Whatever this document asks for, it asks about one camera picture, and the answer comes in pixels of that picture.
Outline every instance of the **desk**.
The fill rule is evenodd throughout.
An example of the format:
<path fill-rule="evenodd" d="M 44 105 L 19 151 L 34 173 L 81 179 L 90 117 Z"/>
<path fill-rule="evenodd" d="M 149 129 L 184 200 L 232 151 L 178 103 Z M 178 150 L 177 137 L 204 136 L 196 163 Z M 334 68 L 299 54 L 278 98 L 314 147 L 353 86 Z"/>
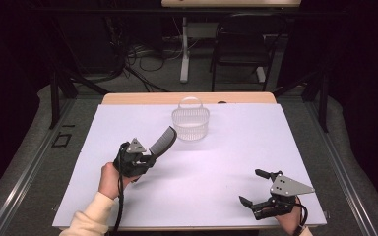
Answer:
<path fill-rule="evenodd" d="M 257 221 L 238 198 L 259 203 L 270 196 L 272 181 L 256 176 L 256 168 L 281 170 L 312 186 L 282 108 L 268 92 L 108 94 L 96 112 L 53 226 L 68 227 L 73 213 L 87 206 L 97 191 L 100 167 L 113 160 L 123 142 L 137 137 L 146 148 L 152 145 L 172 125 L 177 102 L 189 95 L 210 109 L 208 135 L 196 142 L 176 140 L 154 168 L 127 187 L 120 229 L 278 227 L 273 218 Z M 307 223 L 326 224 L 316 194 L 301 199 L 309 210 Z M 115 206 L 109 217 L 111 226 L 117 210 Z"/>
<path fill-rule="evenodd" d="M 163 7 L 170 8 L 293 8 L 299 7 L 301 0 L 162 0 Z M 189 51 L 188 51 L 188 23 L 186 17 L 182 24 L 183 58 L 180 72 L 180 82 L 188 82 Z M 257 71 L 260 81 L 264 77 L 263 68 Z"/>

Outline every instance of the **gray carpet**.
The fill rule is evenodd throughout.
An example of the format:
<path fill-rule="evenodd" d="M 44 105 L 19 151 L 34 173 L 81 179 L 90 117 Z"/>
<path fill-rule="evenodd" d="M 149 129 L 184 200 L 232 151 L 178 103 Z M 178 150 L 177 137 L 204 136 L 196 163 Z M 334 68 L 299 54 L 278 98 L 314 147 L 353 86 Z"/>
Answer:
<path fill-rule="evenodd" d="M 211 87 L 211 74 L 209 63 L 211 47 L 208 43 L 198 42 L 191 49 L 191 64 L 189 71 L 189 83 L 180 84 L 180 60 L 167 60 L 164 65 L 155 72 L 146 72 L 139 67 L 138 60 L 132 67 L 141 72 L 148 80 L 156 85 L 171 91 L 209 91 Z M 275 89 L 278 66 L 281 63 L 283 52 L 277 54 L 275 70 L 269 81 L 269 89 Z M 159 67 L 158 59 L 144 58 L 143 68 L 152 69 Z M 228 75 L 226 71 L 220 72 L 222 78 Z M 143 84 L 133 76 L 126 73 L 119 78 L 100 85 L 111 91 L 118 92 L 144 92 Z M 0 210 L 5 206 L 5 201 L 10 196 L 14 187 L 19 184 L 19 178 L 23 177 L 29 164 L 39 155 L 41 160 L 37 163 L 36 172 L 32 174 L 31 182 L 25 186 L 25 193 L 13 208 L 6 220 L 3 220 L 0 211 L 1 235 L 58 235 L 58 229 L 51 227 L 57 204 L 61 202 L 64 191 L 70 179 L 76 159 L 86 138 L 87 131 L 95 115 L 97 105 L 101 97 L 94 91 L 77 85 L 80 96 L 76 100 L 64 100 L 66 105 L 63 110 L 63 119 L 54 131 L 48 131 L 49 126 L 49 89 L 45 88 L 41 93 L 41 107 L 37 113 L 25 141 L 20 147 L 14 161 L 8 168 L 0 182 Z M 259 89 L 260 86 L 241 86 L 237 89 Z M 232 85 L 220 85 L 222 90 L 235 89 Z M 302 155 L 305 166 L 316 188 L 322 208 L 330 218 L 328 224 L 313 228 L 314 235 L 367 235 L 361 231 L 361 226 L 356 220 L 349 197 L 341 185 L 340 177 L 336 175 L 331 160 L 330 149 L 321 135 L 320 128 L 315 124 L 315 116 L 310 110 L 313 104 L 303 103 L 298 95 L 301 88 L 290 91 L 278 99 L 283 106 L 290 128 Z M 330 137 L 338 152 L 352 185 L 361 197 L 361 203 L 367 210 L 378 235 L 378 195 L 370 181 L 356 164 L 352 152 L 349 149 L 347 131 L 342 118 L 341 107 L 330 99 L 328 125 Z M 43 148 L 42 143 L 48 134 L 52 133 L 48 147 Z M 66 147 L 51 147 L 55 141 L 55 135 L 71 135 L 71 140 Z M 260 235 L 284 235 L 281 230 L 262 230 Z"/>

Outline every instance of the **plastic basket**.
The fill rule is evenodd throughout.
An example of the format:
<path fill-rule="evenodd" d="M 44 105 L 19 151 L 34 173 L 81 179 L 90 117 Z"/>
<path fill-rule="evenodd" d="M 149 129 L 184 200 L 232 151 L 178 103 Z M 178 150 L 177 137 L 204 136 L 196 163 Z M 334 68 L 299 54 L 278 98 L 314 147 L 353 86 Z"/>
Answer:
<path fill-rule="evenodd" d="M 185 104 L 189 100 L 196 100 L 196 104 Z M 202 101 L 193 96 L 180 100 L 178 108 L 171 114 L 177 138 L 185 141 L 196 141 L 204 138 L 208 133 L 210 111 Z"/>

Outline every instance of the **basket handle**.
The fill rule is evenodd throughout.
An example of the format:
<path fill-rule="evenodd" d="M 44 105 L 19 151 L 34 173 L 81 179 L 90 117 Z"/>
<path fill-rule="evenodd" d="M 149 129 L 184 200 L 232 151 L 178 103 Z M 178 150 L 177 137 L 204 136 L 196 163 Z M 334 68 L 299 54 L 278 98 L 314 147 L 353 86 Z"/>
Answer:
<path fill-rule="evenodd" d="M 183 99 L 181 99 L 181 100 L 179 101 L 179 108 L 185 109 L 185 108 L 182 107 L 182 105 L 183 105 L 186 101 L 189 101 L 189 100 L 196 100 L 196 101 L 198 101 L 198 102 L 199 102 L 199 107 L 197 107 L 197 108 L 202 108 L 202 107 L 203 107 L 203 104 L 202 104 L 201 99 L 199 99 L 198 97 L 195 97 L 195 96 L 187 96 L 187 97 L 185 97 L 185 98 L 183 98 Z"/>

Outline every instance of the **person's left hand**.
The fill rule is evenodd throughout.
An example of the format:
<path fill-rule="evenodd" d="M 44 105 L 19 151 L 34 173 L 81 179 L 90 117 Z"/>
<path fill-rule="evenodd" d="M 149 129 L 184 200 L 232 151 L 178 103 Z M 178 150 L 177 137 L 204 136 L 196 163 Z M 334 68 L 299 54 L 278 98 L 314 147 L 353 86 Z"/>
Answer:
<path fill-rule="evenodd" d="M 100 193 L 114 200 L 119 195 L 119 172 L 115 169 L 112 162 L 108 162 L 102 166 L 101 172 L 98 190 Z M 124 184 L 124 189 L 130 182 L 138 178 L 140 178 L 140 176 L 134 176 L 131 178 L 123 176 L 122 182 Z"/>

